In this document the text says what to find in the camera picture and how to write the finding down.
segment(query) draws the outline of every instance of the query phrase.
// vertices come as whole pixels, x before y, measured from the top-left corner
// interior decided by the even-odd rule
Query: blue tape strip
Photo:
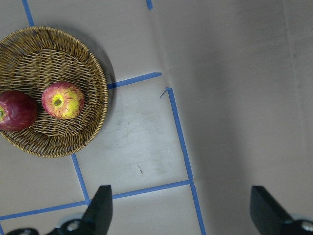
[[[31,16],[31,12],[30,12],[27,0],[22,0],[22,3],[24,6],[24,9],[25,9],[25,13],[26,13],[26,16],[28,19],[29,26],[34,26],[35,24],[33,21],[33,17]]]
[[[191,188],[192,197],[194,198],[194,203],[195,203],[195,208],[196,208],[196,213],[198,217],[201,234],[206,235],[204,222],[203,222],[201,209],[200,209],[200,204],[199,204],[199,199],[198,199],[198,194],[197,194],[196,186],[193,181],[191,181],[190,183],[190,188]]]
[[[162,73],[161,72],[152,72],[146,75],[142,75],[139,77],[134,77],[134,78],[130,78],[124,81],[120,81],[120,82],[114,82],[111,84],[108,84],[108,89],[113,89],[113,88],[117,88],[117,87],[122,87],[122,86],[126,86],[135,82],[141,82],[150,78],[155,78],[155,77],[159,77],[161,76]]]
[[[28,215],[53,212],[53,211],[68,209],[68,208],[72,208],[72,207],[83,206],[83,205],[86,205],[86,201],[74,202],[74,203],[64,204],[64,205],[55,206],[55,207],[48,207],[48,208],[44,208],[44,209],[33,210],[33,211],[26,211],[26,212],[21,212],[21,213],[17,213],[17,214],[9,214],[9,215],[0,216],[0,221],[6,220],[6,219],[14,219],[14,218],[28,216]]]
[[[88,192],[87,192],[87,188],[86,188],[86,185],[85,185],[85,182],[84,182],[84,179],[83,179],[82,172],[81,172],[81,170],[79,168],[79,165],[78,165],[76,154],[73,153],[71,156],[72,156],[72,160],[73,160],[73,163],[74,163],[74,166],[75,166],[75,170],[76,170],[76,173],[77,173],[77,176],[78,176],[78,180],[79,180],[80,186],[82,188],[82,191],[83,191],[83,194],[84,194],[84,197],[85,197],[85,201],[86,201],[87,204],[89,204],[90,199],[89,199],[89,196],[88,196]]]
[[[147,2],[147,7],[148,7],[148,9],[151,11],[152,8],[153,8],[152,0],[146,0],[146,2]]]
[[[0,235],[4,235],[4,231],[3,231],[2,227],[1,227],[1,224],[0,224]]]
[[[162,189],[179,187],[179,186],[188,185],[188,184],[190,184],[190,181],[185,180],[185,181],[175,182],[175,183],[166,184],[166,185],[160,185],[160,186],[151,187],[151,188],[144,188],[144,189],[140,189],[140,190],[135,190],[135,191],[131,191],[131,192],[125,192],[125,193],[113,195],[113,199],[122,198],[122,197],[129,197],[129,196],[134,196],[134,195],[138,195],[138,194],[154,192],[154,191],[158,191],[158,190],[162,190]]]
[[[181,150],[182,150],[182,152],[184,154],[184,161],[185,161],[185,165],[186,165],[188,179],[192,180],[194,177],[192,175],[192,170],[191,170],[191,165],[190,165],[188,152],[187,152],[187,148],[186,148],[186,144],[185,144],[185,139],[184,139],[184,135],[182,133],[182,128],[181,128],[181,124],[180,124],[180,120],[179,120],[179,116],[178,116],[178,111],[177,111],[177,106],[176,106],[176,102],[175,102],[174,92],[173,92],[173,89],[169,88],[169,87],[166,88],[166,91],[168,92],[168,95],[169,95],[169,98],[170,98],[170,102],[171,102],[171,106],[172,106],[172,112],[173,112],[175,125],[176,125],[176,129],[177,129],[177,133],[178,133],[178,138],[179,138]]]

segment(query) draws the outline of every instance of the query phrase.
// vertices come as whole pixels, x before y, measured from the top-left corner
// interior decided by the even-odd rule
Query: blue tape line
[[[153,8],[152,0],[146,0],[146,2],[147,2],[147,7],[148,7],[148,9],[151,11],[152,8]]]
[[[182,152],[184,154],[184,161],[185,161],[185,165],[186,165],[188,179],[192,180],[194,177],[192,175],[192,170],[191,170],[191,165],[190,165],[190,161],[189,161],[189,157],[188,157],[187,147],[186,147],[186,144],[185,144],[184,135],[182,133],[182,128],[181,128],[181,124],[180,124],[180,120],[179,120],[179,116],[178,116],[178,111],[177,111],[177,106],[176,106],[176,102],[175,102],[174,92],[173,92],[173,89],[169,88],[169,87],[166,88],[166,91],[168,92],[168,96],[170,98],[170,102],[171,102],[171,106],[172,106],[172,112],[173,112],[175,125],[176,125],[176,130],[177,130],[177,133],[178,133],[178,138],[179,138],[181,150],[182,150]]]
[[[0,235],[4,235],[4,231],[3,231],[2,227],[1,227],[1,224],[0,224]]]
[[[44,209],[33,210],[33,211],[26,211],[26,212],[21,212],[21,213],[17,213],[17,214],[9,214],[9,215],[0,216],[0,221],[6,220],[6,219],[14,219],[14,218],[28,216],[28,215],[53,212],[53,211],[68,209],[68,208],[72,208],[72,207],[83,206],[83,205],[86,205],[86,201],[74,202],[74,203],[64,204],[64,205],[55,206],[55,207],[48,207],[48,208],[44,208]]]
[[[88,196],[88,192],[87,192],[87,188],[86,188],[86,185],[85,185],[85,182],[84,182],[84,179],[83,179],[82,172],[81,172],[80,167],[78,165],[76,154],[73,153],[71,156],[72,156],[72,160],[73,160],[73,163],[74,163],[74,166],[75,166],[75,170],[76,170],[76,173],[77,173],[77,176],[78,176],[78,180],[79,180],[80,186],[81,186],[83,194],[84,194],[85,201],[86,201],[87,204],[89,204],[90,199],[89,199],[89,196]]]
[[[158,190],[162,190],[162,189],[179,187],[179,186],[188,185],[188,184],[190,184],[190,181],[185,180],[185,181],[175,182],[175,183],[166,184],[166,185],[160,185],[160,186],[151,187],[151,188],[144,188],[144,189],[139,189],[139,190],[135,190],[135,191],[131,191],[131,192],[125,192],[125,193],[113,195],[113,199],[122,198],[122,197],[129,197],[129,196],[134,196],[134,195],[138,195],[138,194],[154,192],[154,191],[158,191]]]
[[[34,24],[34,21],[33,21],[33,17],[31,16],[31,12],[30,12],[27,0],[22,0],[22,3],[23,3],[23,6],[24,6],[24,9],[25,9],[25,13],[26,13],[26,16],[27,16],[27,19],[28,19],[29,26],[34,26],[35,24]]]
[[[204,227],[204,222],[201,214],[201,209],[200,209],[200,204],[199,204],[199,199],[198,199],[198,194],[196,190],[196,186],[193,181],[190,183],[190,188],[192,192],[192,197],[194,198],[194,203],[195,203],[195,208],[196,208],[196,213],[198,217],[198,222],[200,226],[200,231],[202,235],[206,235],[205,227]]]
[[[134,77],[134,78],[130,78],[124,81],[120,81],[120,82],[114,82],[111,84],[108,84],[108,89],[113,89],[113,88],[117,88],[117,87],[122,87],[122,86],[126,86],[135,82],[141,82],[150,78],[155,78],[155,77],[159,77],[161,76],[162,73],[161,72],[152,72],[146,75],[142,75],[139,77]]]

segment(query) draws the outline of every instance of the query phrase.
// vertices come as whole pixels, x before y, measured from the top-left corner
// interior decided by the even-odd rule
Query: apple
[[[37,119],[37,102],[19,91],[0,94],[0,130],[21,131]]]
[[[66,81],[49,86],[41,101],[46,112],[58,119],[69,119],[79,115],[84,107],[85,97],[74,84]]]

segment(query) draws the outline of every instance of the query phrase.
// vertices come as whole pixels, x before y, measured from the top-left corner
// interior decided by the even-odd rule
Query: round basket
[[[68,81],[85,95],[79,116],[55,119],[42,107],[44,90]],[[0,41],[0,92],[17,90],[38,103],[36,122],[2,136],[17,148],[41,157],[56,158],[84,148],[99,132],[108,108],[108,86],[101,66],[78,39],[59,29],[28,27]]]

